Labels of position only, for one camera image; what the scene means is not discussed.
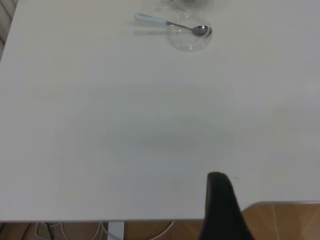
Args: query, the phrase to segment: wooden floor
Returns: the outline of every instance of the wooden floor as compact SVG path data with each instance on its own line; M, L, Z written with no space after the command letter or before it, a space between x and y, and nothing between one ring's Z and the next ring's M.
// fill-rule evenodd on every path
M320 204L260 205L243 212L244 218L256 240L320 240ZM148 240L161 233L170 222L127 222L126 240ZM90 240L98 223L66 223L65 232L70 240ZM7 223L0 240L20 240L28 223ZM177 221L158 240L196 240L202 228L201 221ZM32 224L26 240L37 240ZM39 234L49 237L45 226ZM54 228L57 239L63 239L59 227Z

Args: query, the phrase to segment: table leg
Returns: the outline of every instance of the table leg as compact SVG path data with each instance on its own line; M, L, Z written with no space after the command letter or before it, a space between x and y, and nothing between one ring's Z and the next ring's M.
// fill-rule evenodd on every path
M117 240L123 240L124 234L125 234L125 222L124 221L110 221L108 223L108 232L110 235L108 235L107 240L115 240L114 237L117 238Z

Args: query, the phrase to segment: metal spoon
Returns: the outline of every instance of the metal spoon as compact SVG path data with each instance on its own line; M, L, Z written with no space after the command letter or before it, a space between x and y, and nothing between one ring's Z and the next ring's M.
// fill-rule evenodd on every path
M174 22L167 21L167 20L162 19L162 18L146 15L146 14L143 14L143 13L136 13L134 15L134 18L136 20L142 21L142 22L160 24L160 25L169 25L169 26L175 26L175 27L178 27L178 28L188 29L194 35L199 36L199 37L204 36L208 31L209 31L208 36L212 33L211 27L206 26L206 25L200 25L200 26L195 26L194 28L190 28L190 27L183 26L183 25L180 25L180 24L177 24L177 23L174 23Z

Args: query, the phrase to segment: clear glass bowl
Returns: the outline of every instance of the clear glass bowl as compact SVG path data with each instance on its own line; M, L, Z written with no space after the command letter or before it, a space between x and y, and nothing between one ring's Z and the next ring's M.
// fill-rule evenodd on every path
M189 28L194 28L197 26L209 26L211 25L201 19L198 14L191 13L189 11L181 13L176 19L173 19L172 22L176 24L180 24ZM207 33L203 36L196 36L192 33L192 31L176 26L168 26L166 31L166 38L170 45L175 49L184 52L195 52L203 49L210 42L213 32L207 31Z

